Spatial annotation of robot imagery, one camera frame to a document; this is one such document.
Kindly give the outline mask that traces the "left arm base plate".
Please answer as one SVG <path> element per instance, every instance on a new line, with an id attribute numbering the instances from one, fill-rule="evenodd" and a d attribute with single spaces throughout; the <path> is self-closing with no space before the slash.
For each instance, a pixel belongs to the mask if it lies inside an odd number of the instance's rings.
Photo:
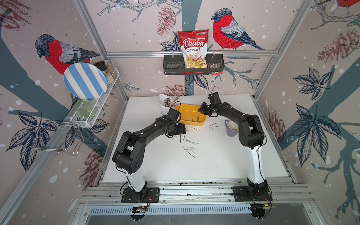
<path id="1" fill-rule="evenodd" d="M 121 203 L 158 203 L 159 196 L 160 188 L 158 187 L 147 187 L 145 184 L 140 192 L 126 187 L 122 193 Z"/>

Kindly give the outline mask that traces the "yellow plastic storage box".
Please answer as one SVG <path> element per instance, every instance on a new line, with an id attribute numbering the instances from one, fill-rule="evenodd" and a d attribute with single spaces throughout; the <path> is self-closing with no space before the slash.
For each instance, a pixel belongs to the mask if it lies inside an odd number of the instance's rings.
<path id="1" fill-rule="evenodd" d="M 200 113 L 200 106 L 183 104 L 175 108 L 181 113 L 180 123 L 190 126 L 202 126 L 207 116 Z"/>

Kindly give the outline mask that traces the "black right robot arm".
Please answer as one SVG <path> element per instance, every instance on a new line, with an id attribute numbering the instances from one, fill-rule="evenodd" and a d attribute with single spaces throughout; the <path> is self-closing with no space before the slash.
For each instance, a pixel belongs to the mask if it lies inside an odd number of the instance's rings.
<path id="1" fill-rule="evenodd" d="M 264 139 L 266 139 L 260 119 L 257 115 L 249 115 L 232 107 L 227 102 L 220 100 L 219 94 L 212 93 L 208 96 L 209 104 L 202 103 L 200 113 L 213 117 L 224 116 L 238 125 L 238 138 L 240 143 L 247 149 L 248 178 L 247 193 L 252 199 L 268 192 L 268 183 L 263 173 L 261 159 Z"/>

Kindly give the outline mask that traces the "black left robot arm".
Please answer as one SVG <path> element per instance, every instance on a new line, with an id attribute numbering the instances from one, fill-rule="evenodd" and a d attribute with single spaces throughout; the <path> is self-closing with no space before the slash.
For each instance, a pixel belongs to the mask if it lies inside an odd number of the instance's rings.
<path id="1" fill-rule="evenodd" d="M 140 171 L 147 144 L 159 136 L 173 138 L 186 134 L 185 124 L 180 123 L 181 116 L 178 110 L 171 108 L 166 115 L 156 118 L 154 123 L 146 128 L 136 132 L 126 131 L 122 134 L 112 161 L 118 171 L 125 173 L 128 186 L 132 191 L 142 193 L 147 188 L 147 183 Z"/>

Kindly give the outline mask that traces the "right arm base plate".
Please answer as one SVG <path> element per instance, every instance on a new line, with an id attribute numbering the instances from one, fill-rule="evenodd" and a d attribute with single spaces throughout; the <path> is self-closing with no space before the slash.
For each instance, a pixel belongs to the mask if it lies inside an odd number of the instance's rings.
<path id="1" fill-rule="evenodd" d="M 255 184 L 247 179 L 247 186 L 235 186 L 232 187 L 232 191 L 236 202 L 271 202 L 273 200 L 267 180 Z"/>

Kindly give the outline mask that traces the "purple ceramic mug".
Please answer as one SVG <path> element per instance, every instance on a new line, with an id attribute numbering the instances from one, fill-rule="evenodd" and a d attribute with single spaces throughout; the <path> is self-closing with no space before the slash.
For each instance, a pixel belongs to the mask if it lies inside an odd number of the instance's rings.
<path id="1" fill-rule="evenodd" d="M 226 133 L 229 137 L 235 137 L 238 135 L 239 127 L 238 125 L 230 120 L 225 120 Z"/>

